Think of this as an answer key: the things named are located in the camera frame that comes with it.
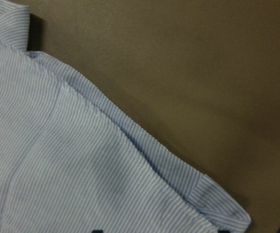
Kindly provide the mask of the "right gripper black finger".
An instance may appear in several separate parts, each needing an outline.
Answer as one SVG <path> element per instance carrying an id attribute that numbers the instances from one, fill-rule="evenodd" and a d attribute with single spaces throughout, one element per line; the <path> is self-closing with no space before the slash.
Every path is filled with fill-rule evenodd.
<path id="1" fill-rule="evenodd" d="M 94 229 L 91 231 L 91 233 L 104 233 L 103 229 Z"/>

